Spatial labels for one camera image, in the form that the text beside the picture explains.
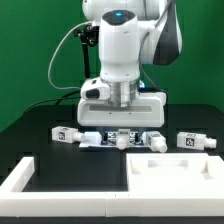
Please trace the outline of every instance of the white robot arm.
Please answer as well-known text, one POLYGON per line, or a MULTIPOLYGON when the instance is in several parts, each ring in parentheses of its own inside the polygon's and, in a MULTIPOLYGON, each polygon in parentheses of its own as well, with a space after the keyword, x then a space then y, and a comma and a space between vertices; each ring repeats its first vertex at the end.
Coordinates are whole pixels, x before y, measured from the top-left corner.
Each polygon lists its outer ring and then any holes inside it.
POLYGON ((166 94, 139 92, 139 65, 169 65, 179 56, 182 38, 175 0, 83 0, 83 10, 100 27, 101 71, 82 87, 78 122, 162 126, 166 94))

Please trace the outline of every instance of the green backdrop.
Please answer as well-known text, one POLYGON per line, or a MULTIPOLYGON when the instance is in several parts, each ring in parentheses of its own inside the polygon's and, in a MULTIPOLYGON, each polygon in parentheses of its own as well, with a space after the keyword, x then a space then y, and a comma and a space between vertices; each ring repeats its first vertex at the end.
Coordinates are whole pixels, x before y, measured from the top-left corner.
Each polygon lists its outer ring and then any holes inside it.
MULTIPOLYGON (((176 2, 183 51, 172 65, 155 67, 159 86, 168 90, 170 104, 210 104, 224 112, 224 1, 176 2)), ((47 70, 60 40, 85 21, 81 3, 0 0, 0 131, 32 103, 67 93, 49 85, 47 70)), ((91 70, 92 77, 100 70, 96 48, 91 49, 91 70)), ((83 74, 81 44, 71 37, 56 60, 53 80, 80 86, 83 74)))

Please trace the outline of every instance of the white foam block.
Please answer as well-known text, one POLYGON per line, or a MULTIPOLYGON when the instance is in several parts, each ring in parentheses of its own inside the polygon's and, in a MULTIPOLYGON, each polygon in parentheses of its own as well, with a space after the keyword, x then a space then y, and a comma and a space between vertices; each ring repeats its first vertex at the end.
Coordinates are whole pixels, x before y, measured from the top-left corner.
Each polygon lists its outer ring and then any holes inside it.
POLYGON ((0 186, 1 192, 21 192, 34 173, 34 158, 24 157, 0 186))

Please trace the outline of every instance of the black table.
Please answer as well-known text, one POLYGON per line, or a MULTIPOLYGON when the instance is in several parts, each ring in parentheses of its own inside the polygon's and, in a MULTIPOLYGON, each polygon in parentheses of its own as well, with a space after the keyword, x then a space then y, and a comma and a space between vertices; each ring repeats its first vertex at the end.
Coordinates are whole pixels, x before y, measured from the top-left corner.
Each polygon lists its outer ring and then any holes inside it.
MULTIPOLYGON (((158 129, 167 138, 167 153, 201 153, 177 148, 180 131, 207 134, 217 139, 209 155, 224 159, 224 114, 209 105, 169 105, 166 122, 158 129)), ((24 156, 34 156, 35 173, 24 191, 127 191, 126 154, 152 153, 148 148, 79 148, 51 140, 56 126, 83 128, 76 121, 76 106, 39 106, 21 116, 0 134, 0 184, 24 156)), ((0 218, 0 223, 224 223, 224 217, 155 218, 0 218)))

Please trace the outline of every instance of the white platform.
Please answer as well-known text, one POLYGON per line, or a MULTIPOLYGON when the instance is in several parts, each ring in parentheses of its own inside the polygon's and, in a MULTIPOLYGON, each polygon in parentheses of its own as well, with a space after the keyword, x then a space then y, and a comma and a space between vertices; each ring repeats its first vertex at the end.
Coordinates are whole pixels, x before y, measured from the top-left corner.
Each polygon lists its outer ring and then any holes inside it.
POLYGON ((22 192, 23 158, 0 186, 0 216, 223 216, 224 162, 207 154, 128 154, 128 192, 22 192))

